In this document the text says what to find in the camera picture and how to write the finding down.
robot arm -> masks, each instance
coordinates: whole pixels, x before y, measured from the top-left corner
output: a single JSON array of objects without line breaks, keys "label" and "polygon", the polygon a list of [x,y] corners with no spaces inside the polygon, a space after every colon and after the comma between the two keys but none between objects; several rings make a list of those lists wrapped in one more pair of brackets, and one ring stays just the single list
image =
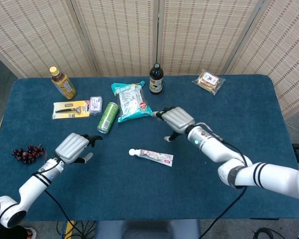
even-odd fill
[{"label": "robot arm", "polygon": [[267,163],[252,164],[249,158],[243,157],[222,144],[222,138],[213,137],[209,132],[195,123],[194,118],[180,107],[154,112],[154,117],[165,121],[173,134],[164,139],[175,140],[181,134],[198,147],[214,162],[224,162],[218,168],[218,175],[226,185],[258,186],[290,197],[299,198],[299,171]]},{"label": "robot arm", "polygon": [[25,218],[32,203],[63,172],[65,164],[86,163],[93,156],[89,153],[84,158],[79,157],[88,145],[94,147],[97,139],[102,137],[75,133],[67,136],[56,148],[56,157],[49,159],[19,188],[20,203],[9,196],[0,197],[0,223],[6,228],[18,225]]}]

grapes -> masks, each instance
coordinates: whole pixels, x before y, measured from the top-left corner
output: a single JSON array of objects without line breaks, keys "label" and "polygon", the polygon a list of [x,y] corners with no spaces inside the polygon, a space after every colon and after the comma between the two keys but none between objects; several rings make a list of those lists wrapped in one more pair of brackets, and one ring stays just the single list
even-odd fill
[{"label": "grapes", "polygon": [[22,148],[15,149],[12,152],[12,156],[14,156],[17,161],[22,161],[24,164],[32,164],[37,158],[42,157],[45,154],[45,150],[41,146],[41,144],[38,147],[30,145],[27,151],[24,151]]}]

blue tablecloth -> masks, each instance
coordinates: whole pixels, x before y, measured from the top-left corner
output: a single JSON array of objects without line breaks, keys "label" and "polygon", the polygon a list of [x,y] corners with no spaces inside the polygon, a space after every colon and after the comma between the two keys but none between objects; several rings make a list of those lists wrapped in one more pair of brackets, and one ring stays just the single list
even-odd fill
[{"label": "blue tablecloth", "polygon": [[[213,96],[191,83],[196,76],[167,76],[160,95],[150,94],[148,77],[72,78],[78,95],[74,100],[102,96],[103,107],[115,102],[113,82],[146,80],[144,93],[154,110],[180,106],[196,122],[206,122],[254,163],[268,162],[296,168],[289,135],[270,78],[263,75],[225,76],[226,82]],[[19,200],[18,189],[42,164],[24,165],[11,156],[15,148],[42,143],[50,156],[71,132],[100,134],[101,115],[83,119],[52,120],[53,102],[66,99],[47,78],[20,79],[12,87],[0,129],[0,196]],[[102,135],[88,164],[67,165],[48,188],[74,220],[193,219],[217,217],[240,193],[224,185],[221,165],[209,160],[185,136],[167,143],[172,133],[162,121],[145,117],[113,125]],[[173,166],[129,156],[130,148],[174,155]],[[293,218],[299,216],[297,199],[257,187],[225,218]],[[41,195],[27,220],[65,219],[57,205]]]}]

plastic bottle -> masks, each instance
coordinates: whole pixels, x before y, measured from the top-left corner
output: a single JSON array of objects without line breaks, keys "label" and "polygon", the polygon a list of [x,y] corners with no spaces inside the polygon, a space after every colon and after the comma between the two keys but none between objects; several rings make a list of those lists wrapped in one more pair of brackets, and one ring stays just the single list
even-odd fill
[{"label": "plastic bottle", "polygon": [[69,100],[74,98],[77,92],[70,79],[64,73],[59,72],[55,66],[50,68],[50,72],[52,75],[52,82],[59,92]]},{"label": "plastic bottle", "polygon": [[164,71],[160,67],[159,63],[155,63],[153,68],[151,68],[149,72],[149,91],[154,94],[158,95],[163,90],[163,77]]}]

woven room divider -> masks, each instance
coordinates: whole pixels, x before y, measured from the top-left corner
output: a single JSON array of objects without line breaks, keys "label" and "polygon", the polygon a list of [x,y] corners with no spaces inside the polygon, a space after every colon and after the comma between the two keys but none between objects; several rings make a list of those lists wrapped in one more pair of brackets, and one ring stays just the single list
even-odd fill
[{"label": "woven room divider", "polygon": [[96,75],[63,0],[0,0],[0,60],[19,78]]},{"label": "woven room divider", "polygon": [[285,118],[299,111],[299,1],[272,0],[230,74],[268,75]]},{"label": "woven room divider", "polygon": [[216,74],[249,21],[258,0],[161,0],[161,64],[167,75]]},{"label": "woven room divider", "polygon": [[156,54],[156,1],[72,2],[102,76],[149,75]]}]

